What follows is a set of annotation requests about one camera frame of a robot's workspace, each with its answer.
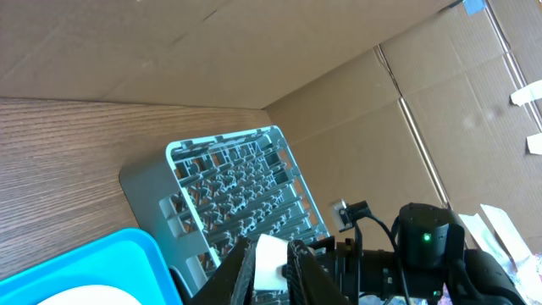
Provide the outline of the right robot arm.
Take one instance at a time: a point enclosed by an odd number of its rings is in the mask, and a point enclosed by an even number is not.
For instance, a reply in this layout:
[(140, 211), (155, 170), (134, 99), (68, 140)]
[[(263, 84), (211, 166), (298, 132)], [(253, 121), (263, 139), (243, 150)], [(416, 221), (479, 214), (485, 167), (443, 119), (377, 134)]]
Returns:
[(385, 302), (409, 297), (454, 304), (522, 304), (523, 297), (496, 259), (482, 250), (467, 249), (466, 232), (457, 215), (425, 203), (401, 207), (391, 227), (385, 227), (392, 251), (363, 246), (361, 219), (374, 219), (366, 202), (335, 205), (344, 230), (355, 236), (334, 237), (312, 244), (317, 259), (350, 302), (375, 296)]

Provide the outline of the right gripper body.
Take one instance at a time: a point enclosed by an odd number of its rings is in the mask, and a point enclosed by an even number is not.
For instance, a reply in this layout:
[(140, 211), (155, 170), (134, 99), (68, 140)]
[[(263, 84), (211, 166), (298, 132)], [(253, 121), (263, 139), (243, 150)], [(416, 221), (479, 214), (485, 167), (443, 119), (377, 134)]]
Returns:
[(382, 301), (390, 298), (389, 252), (364, 250), (358, 237), (336, 243), (331, 236), (308, 246), (315, 250), (316, 259), (349, 301), (367, 296)]

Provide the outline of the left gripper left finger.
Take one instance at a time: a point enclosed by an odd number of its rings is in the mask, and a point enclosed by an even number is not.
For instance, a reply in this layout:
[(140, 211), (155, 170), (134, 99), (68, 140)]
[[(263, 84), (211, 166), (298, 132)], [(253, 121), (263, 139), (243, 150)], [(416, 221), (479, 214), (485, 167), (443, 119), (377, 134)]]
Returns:
[(242, 237), (190, 305), (251, 305), (254, 291), (256, 243)]

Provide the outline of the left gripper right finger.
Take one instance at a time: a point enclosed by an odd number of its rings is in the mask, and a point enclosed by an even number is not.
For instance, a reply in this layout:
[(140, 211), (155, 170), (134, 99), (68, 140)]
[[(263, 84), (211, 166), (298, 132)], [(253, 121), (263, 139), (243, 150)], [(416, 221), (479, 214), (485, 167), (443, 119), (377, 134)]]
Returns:
[(287, 245), (285, 278), (291, 305), (351, 305), (303, 241)]

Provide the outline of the cream cup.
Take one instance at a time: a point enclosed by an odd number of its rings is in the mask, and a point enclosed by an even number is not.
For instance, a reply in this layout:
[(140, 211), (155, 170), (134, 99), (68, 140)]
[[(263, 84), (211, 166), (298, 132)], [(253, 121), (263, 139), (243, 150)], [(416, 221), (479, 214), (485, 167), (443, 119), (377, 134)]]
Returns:
[(298, 288), (296, 274), (287, 278), (288, 241), (262, 234), (256, 245), (254, 269), (255, 291), (290, 291)]

